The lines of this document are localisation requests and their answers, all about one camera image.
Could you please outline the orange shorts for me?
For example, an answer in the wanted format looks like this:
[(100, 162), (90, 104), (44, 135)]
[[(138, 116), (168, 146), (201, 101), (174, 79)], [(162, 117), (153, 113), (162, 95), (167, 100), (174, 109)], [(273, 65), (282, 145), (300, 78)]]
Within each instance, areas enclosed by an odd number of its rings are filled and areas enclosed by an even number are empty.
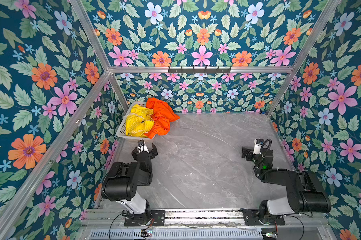
[(153, 139), (156, 135), (167, 135), (170, 131), (170, 123), (179, 120), (179, 116), (174, 113), (169, 104), (162, 100), (149, 98), (146, 107), (153, 110), (151, 118), (154, 125), (148, 133), (144, 134), (150, 139)]

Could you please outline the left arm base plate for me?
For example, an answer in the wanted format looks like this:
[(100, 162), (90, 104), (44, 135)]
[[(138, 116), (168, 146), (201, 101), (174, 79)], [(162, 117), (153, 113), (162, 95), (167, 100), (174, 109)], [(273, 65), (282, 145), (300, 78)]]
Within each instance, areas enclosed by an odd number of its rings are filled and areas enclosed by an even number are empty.
[(125, 217), (125, 227), (164, 226), (165, 210), (149, 210), (143, 214), (128, 214)]

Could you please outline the aluminium frame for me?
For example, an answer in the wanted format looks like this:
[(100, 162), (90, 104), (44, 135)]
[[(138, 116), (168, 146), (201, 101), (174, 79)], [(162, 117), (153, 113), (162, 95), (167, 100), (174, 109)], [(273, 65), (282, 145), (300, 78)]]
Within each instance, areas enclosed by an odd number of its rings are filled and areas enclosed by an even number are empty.
[(249, 56), (237, 65), (230, 52), (262, 48), (239, 35), (247, 1), (0, 1), (0, 240), (41, 239), (88, 208), (89, 178), (70, 187), (81, 205), (69, 202), (64, 182), (42, 182), (61, 152), (85, 174), (88, 160), (111, 151), (110, 137), (84, 153), (91, 141), (78, 128), (127, 110), (116, 74), (193, 66), (292, 74), (338, 4), (326, 3), (294, 63)]

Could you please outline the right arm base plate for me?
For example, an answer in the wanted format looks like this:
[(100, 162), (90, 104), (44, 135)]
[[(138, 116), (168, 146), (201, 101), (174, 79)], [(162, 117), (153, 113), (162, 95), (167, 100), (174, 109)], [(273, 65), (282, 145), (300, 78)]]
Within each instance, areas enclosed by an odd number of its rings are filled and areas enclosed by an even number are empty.
[(284, 226), (283, 215), (271, 215), (267, 211), (255, 209), (240, 209), (246, 226)]

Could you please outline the black hook rail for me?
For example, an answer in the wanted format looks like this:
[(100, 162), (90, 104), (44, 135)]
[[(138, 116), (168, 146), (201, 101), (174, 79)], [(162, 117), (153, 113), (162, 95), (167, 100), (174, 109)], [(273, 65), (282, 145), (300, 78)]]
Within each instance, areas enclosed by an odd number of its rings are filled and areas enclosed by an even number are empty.
[(231, 72), (231, 67), (168, 67), (167, 71), (175, 74), (225, 74)]

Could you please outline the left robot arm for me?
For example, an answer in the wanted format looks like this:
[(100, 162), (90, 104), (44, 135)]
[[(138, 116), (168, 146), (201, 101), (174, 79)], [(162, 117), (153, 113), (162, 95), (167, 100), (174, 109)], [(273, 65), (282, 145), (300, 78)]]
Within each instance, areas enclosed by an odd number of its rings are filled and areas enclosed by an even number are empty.
[(139, 141), (138, 147), (131, 152), (134, 162), (113, 163), (101, 187), (102, 198), (123, 205), (127, 211), (126, 221), (141, 226), (147, 226), (152, 221), (149, 202), (137, 191), (137, 187), (150, 186), (152, 182), (151, 160), (158, 152), (154, 144), (151, 146), (150, 150), (144, 141)]

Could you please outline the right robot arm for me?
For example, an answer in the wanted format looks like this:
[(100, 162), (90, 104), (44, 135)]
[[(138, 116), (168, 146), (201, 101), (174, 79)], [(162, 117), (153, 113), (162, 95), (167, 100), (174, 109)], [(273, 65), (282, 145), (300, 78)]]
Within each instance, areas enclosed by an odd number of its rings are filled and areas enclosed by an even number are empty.
[(282, 186), (286, 190), (285, 197), (263, 200), (256, 212), (241, 209), (248, 225), (281, 225), (286, 215), (330, 212), (329, 197), (314, 173), (274, 168), (273, 151), (269, 148), (255, 151), (242, 147), (241, 157), (254, 163), (254, 175), (262, 183)]

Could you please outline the aluminium mounting rail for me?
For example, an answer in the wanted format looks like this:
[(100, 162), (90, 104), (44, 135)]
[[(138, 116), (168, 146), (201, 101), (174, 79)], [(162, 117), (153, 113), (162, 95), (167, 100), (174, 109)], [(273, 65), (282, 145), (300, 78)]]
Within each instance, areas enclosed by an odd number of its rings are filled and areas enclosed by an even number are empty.
[[(166, 209), (164, 226), (212, 226), (222, 225), (231, 227), (246, 226), (243, 213), (240, 209)], [(121, 209), (95, 209), (88, 210), (82, 225), (86, 227), (125, 227), (125, 216), (120, 215)], [(270, 227), (329, 227), (329, 221), (324, 214), (296, 214), (284, 216), (285, 225)]]

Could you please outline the white plastic basket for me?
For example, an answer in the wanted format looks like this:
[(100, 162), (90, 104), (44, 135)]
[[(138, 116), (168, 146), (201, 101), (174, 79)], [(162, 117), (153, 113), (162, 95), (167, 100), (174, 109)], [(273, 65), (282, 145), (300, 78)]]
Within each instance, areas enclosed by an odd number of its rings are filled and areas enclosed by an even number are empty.
[(122, 122), (121, 122), (121, 124), (119, 125), (116, 134), (117, 134), (117, 136), (118, 136), (119, 138), (123, 138), (123, 139), (129, 140), (129, 141), (132, 141), (132, 140), (141, 140), (141, 139), (149, 139), (149, 138), (146, 137), (146, 136), (145, 136), (145, 137), (130, 137), (130, 136), (127, 136), (127, 135), (125, 134), (125, 120), (126, 120), (127, 115), (130, 113), (131, 108), (132, 108), (134, 105), (140, 105), (140, 106), (146, 107), (146, 102), (135, 102), (135, 103), (131, 104), (131, 106), (129, 107), (127, 113), (126, 113), (125, 116), (122, 118)]

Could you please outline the yellow shorts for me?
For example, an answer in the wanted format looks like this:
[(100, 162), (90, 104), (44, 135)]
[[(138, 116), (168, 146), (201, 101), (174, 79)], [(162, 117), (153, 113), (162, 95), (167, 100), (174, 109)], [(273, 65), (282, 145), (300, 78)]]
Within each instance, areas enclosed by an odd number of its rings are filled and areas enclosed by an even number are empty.
[(134, 105), (125, 120), (125, 134), (130, 137), (145, 137), (154, 125), (153, 109)]

